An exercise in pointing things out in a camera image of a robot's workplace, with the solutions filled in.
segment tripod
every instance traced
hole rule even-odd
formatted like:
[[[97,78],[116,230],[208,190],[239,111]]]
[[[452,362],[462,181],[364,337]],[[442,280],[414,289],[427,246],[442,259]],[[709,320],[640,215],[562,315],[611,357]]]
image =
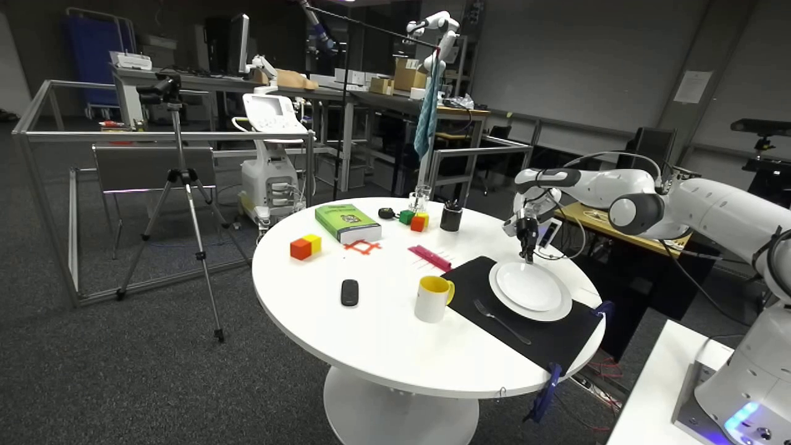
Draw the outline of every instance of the tripod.
[[[180,79],[177,78],[169,78],[166,82],[156,85],[154,86],[164,101],[169,103],[169,111],[170,111],[170,124],[174,124],[174,134],[176,134],[176,150],[177,150],[177,169],[170,169],[169,176],[166,176],[166,186],[156,201],[156,209],[154,213],[149,215],[149,225],[143,230],[143,243],[138,246],[138,249],[133,253],[133,259],[131,259],[131,267],[122,283],[122,288],[116,289],[116,300],[124,300],[126,296],[126,288],[131,283],[131,274],[152,241],[152,232],[156,228],[156,221],[164,210],[164,202],[169,201],[174,186],[180,186],[182,192],[185,192],[185,201],[189,201],[189,209],[190,209],[190,221],[194,221],[194,236],[196,236],[196,246],[198,246],[198,253],[196,253],[196,259],[201,263],[202,267],[202,280],[205,280],[205,289],[208,289],[208,300],[211,300],[211,309],[213,309],[213,317],[216,317],[216,338],[221,345],[226,345],[226,331],[221,327],[221,315],[217,315],[217,304],[216,304],[216,289],[213,289],[213,280],[211,280],[211,273],[208,273],[208,265],[205,265],[205,248],[202,248],[202,237],[201,237],[201,223],[198,223],[198,213],[196,213],[196,199],[194,199],[194,190],[198,189],[198,192],[202,196],[205,205],[211,205],[221,221],[221,228],[223,232],[231,228],[231,223],[223,218],[221,209],[216,201],[211,201],[211,196],[205,192],[198,174],[194,169],[189,169],[189,160],[185,160],[185,150],[182,150],[182,137],[180,137],[180,108],[182,108],[182,101],[180,101]],[[248,259],[244,249],[239,248],[239,243],[234,237],[231,237],[231,243],[238,248],[238,253]]]

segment yellow cup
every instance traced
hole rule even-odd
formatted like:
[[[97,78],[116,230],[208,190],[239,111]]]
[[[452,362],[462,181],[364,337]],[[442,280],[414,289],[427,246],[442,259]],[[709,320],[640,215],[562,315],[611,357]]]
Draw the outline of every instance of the yellow cup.
[[[422,277],[418,288],[418,300],[415,300],[415,317],[430,323],[439,322],[452,296],[454,296],[454,284],[449,280]]]

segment white round table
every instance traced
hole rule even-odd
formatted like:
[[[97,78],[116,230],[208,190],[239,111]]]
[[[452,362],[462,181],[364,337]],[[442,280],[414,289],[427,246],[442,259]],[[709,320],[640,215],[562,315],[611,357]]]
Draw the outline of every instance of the white round table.
[[[379,209],[409,209],[402,199],[346,202],[372,218]],[[452,265],[480,256],[520,259],[520,243],[501,232],[501,221],[465,210],[459,230],[446,232],[442,205],[427,202],[427,213],[426,232],[384,221],[380,249],[362,256],[337,243],[307,209],[276,223],[255,249],[252,283],[264,311],[292,342],[331,367],[325,408],[342,442],[469,442],[480,398],[533,393],[549,382],[542,367],[452,309],[438,323],[415,320],[418,280],[442,270],[409,248],[422,246]],[[322,237],[322,256],[292,259],[289,243],[308,232]],[[577,302],[601,304],[571,259],[536,265],[554,273]],[[342,306],[344,280],[358,283],[355,306]],[[566,377],[594,359],[604,327],[595,327]]]

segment table pedestal base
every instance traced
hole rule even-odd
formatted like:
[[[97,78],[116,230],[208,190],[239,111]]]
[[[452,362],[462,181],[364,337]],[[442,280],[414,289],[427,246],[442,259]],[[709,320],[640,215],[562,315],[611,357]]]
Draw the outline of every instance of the table pedestal base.
[[[346,445],[462,445],[477,429],[477,401],[430,398],[328,369],[325,411]]]

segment bottle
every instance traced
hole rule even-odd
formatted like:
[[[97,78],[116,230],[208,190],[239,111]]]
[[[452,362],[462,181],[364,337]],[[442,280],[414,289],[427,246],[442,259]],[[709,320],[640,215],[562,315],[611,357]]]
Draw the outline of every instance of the bottle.
[[[462,223],[462,205],[459,205],[459,201],[448,201],[446,209],[442,209],[439,228],[442,228],[446,232],[457,232],[457,230],[459,230],[459,223]]]

